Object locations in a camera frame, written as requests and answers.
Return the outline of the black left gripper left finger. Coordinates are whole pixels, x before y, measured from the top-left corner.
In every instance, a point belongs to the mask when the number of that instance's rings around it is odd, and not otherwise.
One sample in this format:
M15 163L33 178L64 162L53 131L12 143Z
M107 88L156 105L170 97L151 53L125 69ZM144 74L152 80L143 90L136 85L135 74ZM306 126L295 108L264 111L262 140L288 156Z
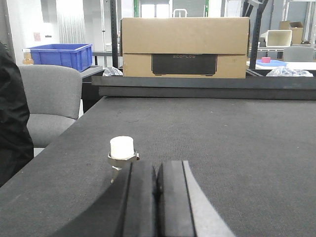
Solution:
M155 237L156 174L148 161L127 164L99 198L54 237Z

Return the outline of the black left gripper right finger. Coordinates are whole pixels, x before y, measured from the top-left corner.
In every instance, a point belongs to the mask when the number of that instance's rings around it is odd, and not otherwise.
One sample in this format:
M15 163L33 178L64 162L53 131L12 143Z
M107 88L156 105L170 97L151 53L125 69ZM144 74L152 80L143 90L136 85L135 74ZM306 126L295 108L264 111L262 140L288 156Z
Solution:
M165 161L159 167L158 234L161 237L233 237L210 203L188 161Z

